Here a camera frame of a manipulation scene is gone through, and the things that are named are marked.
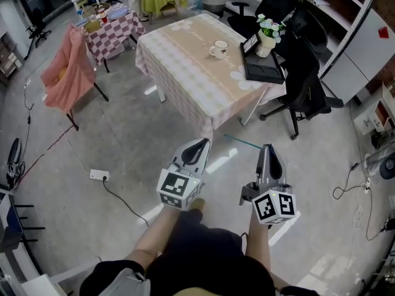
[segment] pink cloth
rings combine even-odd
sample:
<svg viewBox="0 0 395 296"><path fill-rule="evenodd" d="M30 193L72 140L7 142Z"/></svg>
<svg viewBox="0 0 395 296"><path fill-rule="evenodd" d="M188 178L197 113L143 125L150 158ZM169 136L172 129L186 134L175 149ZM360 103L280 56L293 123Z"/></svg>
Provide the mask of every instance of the pink cloth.
<svg viewBox="0 0 395 296"><path fill-rule="evenodd" d="M59 72L67 67L59 80ZM45 104L68 113L96 80L93 67L86 55L85 35L80 28L69 24L55 59L41 74L47 98Z"/></svg>

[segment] white marker cube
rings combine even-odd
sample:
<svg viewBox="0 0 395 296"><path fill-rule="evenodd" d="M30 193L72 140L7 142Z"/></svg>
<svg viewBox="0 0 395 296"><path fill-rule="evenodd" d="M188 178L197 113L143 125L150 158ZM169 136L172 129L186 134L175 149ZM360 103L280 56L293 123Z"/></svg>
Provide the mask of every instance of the white marker cube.
<svg viewBox="0 0 395 296"><path fill-rule="evenodd" d="M186 209L200 193L200 180L162 169L156 191L163 204Z"/></svg>
<svg viewBox="0 0 395 296"><path fill-rule="evenodd" d="M296 216L295 195L269 190L252 200L261 224L280 224Z"/></svg>

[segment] white power strip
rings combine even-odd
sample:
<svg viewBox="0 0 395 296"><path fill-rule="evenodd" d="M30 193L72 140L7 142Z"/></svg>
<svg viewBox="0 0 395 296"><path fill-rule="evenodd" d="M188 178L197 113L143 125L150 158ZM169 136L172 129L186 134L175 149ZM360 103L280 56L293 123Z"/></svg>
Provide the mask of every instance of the white power strip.
<svg viewBox="0 0 395 296"><path fill-rule="evenodd" d="M103 177L106 177L106 181L110 180L110 173L108 171L94 170L91 169L90 178L95 180L103 181Z"/></svg>

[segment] teal stick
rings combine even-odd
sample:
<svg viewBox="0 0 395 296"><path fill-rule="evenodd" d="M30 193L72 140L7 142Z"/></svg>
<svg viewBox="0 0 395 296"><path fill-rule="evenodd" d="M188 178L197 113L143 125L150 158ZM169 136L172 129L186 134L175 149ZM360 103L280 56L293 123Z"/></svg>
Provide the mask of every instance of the teal stick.
<svg viewBox="0 0 395 296"><path fill-rule="evenodd" d="M258 148L258 149L261 149L261 147L259 147L259 146L257 146L257 145L254 145L254 144L251 144L250 142L242 141L241 139L238 139L238 138L236 138L236 137L232 137L232 136L230 136L230 135L228 135L228 134L223 134L223 135L224 135L225 137L232 138L232 139L234 139L235 141L241 141L241 142L243 142L243 143L245 143L245 144L247 144L247 145L250 145L250 146L255 147L255 148Z"/></svg>

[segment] foot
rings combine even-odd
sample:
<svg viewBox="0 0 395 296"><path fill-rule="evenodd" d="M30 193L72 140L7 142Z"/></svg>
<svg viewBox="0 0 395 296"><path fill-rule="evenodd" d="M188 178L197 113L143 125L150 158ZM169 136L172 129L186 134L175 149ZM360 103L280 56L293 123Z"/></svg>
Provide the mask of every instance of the foot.
<svg viewBox="0 0 395 296"><path fill-rule="evenodd" d="M188 210L200 210L203 213L206 201L204 199L194 199Z"/></svg>

